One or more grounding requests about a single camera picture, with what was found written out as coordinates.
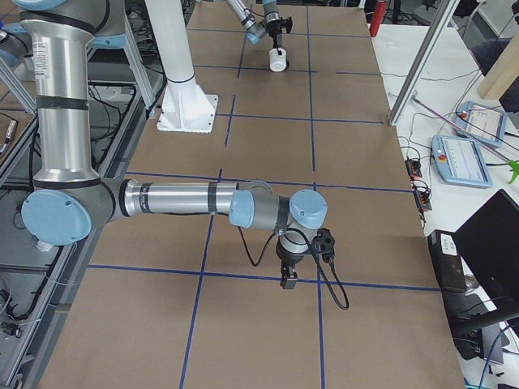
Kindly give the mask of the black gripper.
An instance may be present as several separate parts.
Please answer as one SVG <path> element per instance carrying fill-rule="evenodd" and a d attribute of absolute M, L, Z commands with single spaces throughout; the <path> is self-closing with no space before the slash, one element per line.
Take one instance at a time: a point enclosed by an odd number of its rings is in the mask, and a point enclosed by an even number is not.
<path fill-rule="evenodd" d="M 281 282 L 280 286 L 284 290 L 293 290 L 298 283 L 298 275 L 295 266 L 308 255 L 307 251 L 294 253 L 288 251 L 280 242 L 276 244 L 276 254 L 281 260 Z"/>
<path fill-rule="evenodd" d="M 270 37 L 272 37 L 272 47 L 277 50 L 278 55 L 284 55 L 282 48 L 282 28 L 284 27 L 284 21 L 281 17 L 273 16 L 267 18 L 267 31 Z"/>

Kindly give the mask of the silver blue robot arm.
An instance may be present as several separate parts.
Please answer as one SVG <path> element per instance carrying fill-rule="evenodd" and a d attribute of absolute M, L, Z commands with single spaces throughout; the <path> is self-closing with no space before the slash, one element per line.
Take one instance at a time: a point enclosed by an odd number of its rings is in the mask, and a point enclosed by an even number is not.
<path fill-rule="evenodd" d="M 227 0 L 226 4 L 236 15 L 240 24 L 246 30 L 247 39 L 256 45 L 265 35 L 273 41 L 273 48 L 281 54 L 283 30 L 290 33 L 293 27 L 292 17 L 283 18 L 274 0 L 262 1 L 264 13 L 259 14 L 260 21 L 251 8 L 247 8 L 243 1 Z"/>
<path fill-rule="evenodd" d="M 305 256 L 317 266 L 332 264 L 334 240 L 324 227 L 328 205 L 313 190 L 287 198 L 261 181 L 160 184 L 101 177 L 91 158 L 87 47 L 98 37 L 125 43 L 124 4 L 21 1 L 19 8 L 32 40 L 41 137 L 41 169 L 21 208 L 33 236 L 67 246 L 123 217 L 223 215 L 241 230 L 270 232 L 284 289 L 295 286 L 295 267 Z"/>

